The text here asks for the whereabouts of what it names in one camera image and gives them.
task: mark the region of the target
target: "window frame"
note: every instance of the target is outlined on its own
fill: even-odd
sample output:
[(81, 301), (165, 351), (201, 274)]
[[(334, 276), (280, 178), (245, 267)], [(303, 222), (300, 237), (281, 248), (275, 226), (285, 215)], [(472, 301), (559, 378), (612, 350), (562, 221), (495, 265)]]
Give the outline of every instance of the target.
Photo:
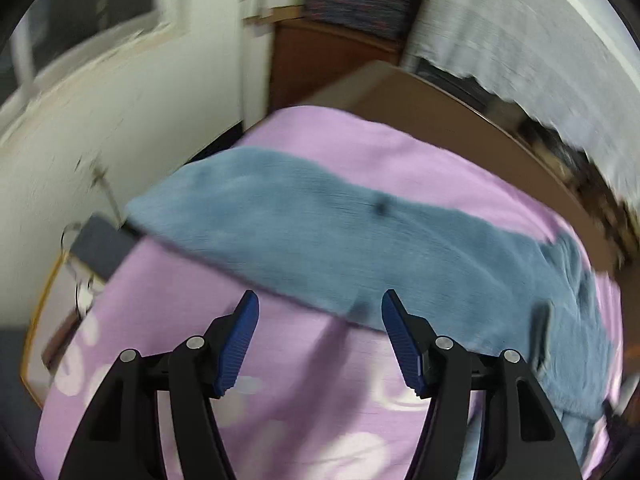
[(18, 88), (0, 104), (0, 140), (29, 104), (79, 68), (133, 38), (182, 22), (182, 0), (153, 0), (151, 12), (101, 31), (62, 53), (36, 72), (30, 41), (29, 11), (10, 37), (10, 52)]

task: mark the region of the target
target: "wire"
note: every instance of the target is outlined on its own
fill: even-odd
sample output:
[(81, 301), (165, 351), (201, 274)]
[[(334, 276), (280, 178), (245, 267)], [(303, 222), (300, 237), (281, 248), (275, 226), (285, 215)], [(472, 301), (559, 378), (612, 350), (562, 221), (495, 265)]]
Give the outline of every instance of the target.
[(80, 232), (81, 228), (82, 228), (82, 224), (80, 222), (71, 222), (71, 224), (65, 225), (65, 227), (62, 229), (62, 235), (60, 236), (60, 252), (62, 254), (66, 253), (66, 251), (65, 251), (65, 235), (69, 231)]
[(109, 205), (113, 211), (113, 215), (116, 217), (116, 221), (118, 225), (121, 226), (124, 222), (122, 221), (122, 215), (120, 213), (120, 208), (118, 207), (118, 203), (116, 202), (116, 197), (113, 194), (113, 189), (109, 184), (109, 181), (106, 179), (107, 171), (99, 165), (94, 165), (93, 168), (94, 180), (92, 182), (92, 187), (96, 184), (100, 186), (100, 188), (104, 191), (104, 194), (109, 201)]

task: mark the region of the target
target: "lavender fabric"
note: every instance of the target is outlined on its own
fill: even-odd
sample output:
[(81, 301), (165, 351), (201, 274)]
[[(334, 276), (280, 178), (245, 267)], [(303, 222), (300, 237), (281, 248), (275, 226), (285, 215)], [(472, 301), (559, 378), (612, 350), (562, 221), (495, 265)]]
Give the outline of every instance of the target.
[(465, 348), (516, 349), (582, 464), (612, 349), (569, 235), (538, 242), (253, 146), (183, 167), (127, 209), (130, 222), (190, 254), (363, 326), (384, 330), (380, 298), (394, 288), (410, 314)]
[[(455, 207), (540, 241), (567, 229), (555, 213), (466, 160), (335, 110), (284, 110), (243, 143), (306, 156), (355, 184)], [(619, 291), (605, 276), (596, 277), (596, 286), (618, 364)], [(142, 242), (83, 323), (56, 376), (36, 446), (44, 478), (57, 478), (84, 407), (122, 348), (133, 346), (143, 354), (169, 350), (202, 332), (245, 288), (152, 240)], [(243, 377), (214, 407), (239, 478), (328, 479), (354, 470), (359, 478), (404, 478), (426, 404), (404, 387), (386, 336), (258, 294), (260, 330)], [(276, 368), (274, 378), (264, 373)], [(305, 383), (309, 369), (317, 383)], [(614, 400), (619, 379), (616, 368), (609, 385)], [(332, 388), (324, 391), (327, 380)], [(290, 410), (288, 402), (294, 403)], [(168, 473), (180, 478), (165, 398), (161, 406)], [(598, 447), (606, 444), (599, 431), (589, 463), (597, 463)]]

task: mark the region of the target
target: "blue towel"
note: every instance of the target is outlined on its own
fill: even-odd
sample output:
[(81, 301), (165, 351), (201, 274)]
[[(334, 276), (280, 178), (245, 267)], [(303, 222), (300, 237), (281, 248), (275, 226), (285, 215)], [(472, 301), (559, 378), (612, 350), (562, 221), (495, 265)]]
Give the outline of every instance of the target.
[(612, 349), (593, 274), (568, 234), (540, 243), (252, 147), (185, 166), (128, 209), (147, 232), (362, 325), (384, 330), (380, 301), (394, 288), (411, 314), (468, 350), (517, 349), (584, 458)]

